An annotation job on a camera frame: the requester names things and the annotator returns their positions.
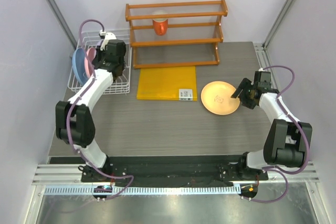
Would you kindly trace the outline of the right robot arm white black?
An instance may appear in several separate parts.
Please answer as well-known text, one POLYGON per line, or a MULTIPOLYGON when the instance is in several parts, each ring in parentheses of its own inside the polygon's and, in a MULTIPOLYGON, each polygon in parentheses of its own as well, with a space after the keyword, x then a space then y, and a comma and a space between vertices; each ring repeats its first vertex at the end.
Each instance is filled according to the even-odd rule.
POLYGON ((271 122, 264 148, 240 157, 236 164, 238 176, 254 179, 273 168, 291 175, 302 172, 309 161, 312 126, 289 111, 281 92, 272 88, 271 73, 259 69, 254 80, 244 78, 231 97, 238 98, 246 108, 260 107, 271 122))

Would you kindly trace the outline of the blue plate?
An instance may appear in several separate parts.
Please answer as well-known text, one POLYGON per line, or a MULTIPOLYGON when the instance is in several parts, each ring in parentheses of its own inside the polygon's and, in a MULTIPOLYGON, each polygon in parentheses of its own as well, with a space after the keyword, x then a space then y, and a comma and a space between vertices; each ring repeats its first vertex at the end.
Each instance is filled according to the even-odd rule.
POLYGON ((82 48, 78 48, 72 55, 72 70, 77 81, 84 85, 88 81, 86 75, 84 60, 86 59, 86 52, 82 48))

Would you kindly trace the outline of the pink plate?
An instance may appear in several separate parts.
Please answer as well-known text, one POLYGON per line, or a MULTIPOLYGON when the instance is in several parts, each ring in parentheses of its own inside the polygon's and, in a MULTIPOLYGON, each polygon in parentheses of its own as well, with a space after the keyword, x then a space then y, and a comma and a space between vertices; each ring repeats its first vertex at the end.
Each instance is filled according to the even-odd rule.
POLYGON ((91 47, 86 51, 86 57, 84 59, 84 67, 85 67, 85 73, 87 78, 90 78, 92 75, 92 70, 90 67, 90 63, 92 63, 92 61, 94 60, 94 58, 96 57, 96 48, 95 47, 91 47))

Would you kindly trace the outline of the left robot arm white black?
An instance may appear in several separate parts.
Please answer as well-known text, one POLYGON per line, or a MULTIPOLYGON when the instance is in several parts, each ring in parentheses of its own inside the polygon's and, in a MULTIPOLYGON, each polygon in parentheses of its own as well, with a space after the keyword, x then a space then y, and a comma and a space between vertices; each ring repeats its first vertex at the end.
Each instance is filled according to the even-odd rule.
POLYGON ((126 45, 119 39, 104 40, 98 61, 88 62, 92 75, 81 90, 67 102, 56 104, 56 136, 72 147, 93 170, 98 180, 112 177, 110 160, 95 140, 96 128, 91 112, 104 91, 123 74, 126 45))

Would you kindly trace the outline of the orange tan plate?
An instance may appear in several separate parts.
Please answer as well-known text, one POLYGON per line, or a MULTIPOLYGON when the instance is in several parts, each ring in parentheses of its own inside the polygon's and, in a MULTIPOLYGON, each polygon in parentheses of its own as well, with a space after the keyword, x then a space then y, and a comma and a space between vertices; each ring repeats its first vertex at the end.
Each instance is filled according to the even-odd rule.
POLYGON ((203 106, 216 115, 229 115, 234 113, 239 105, 238 98, 231 98, 236 88, 224 81, 208 83, 201 91, 203 106))

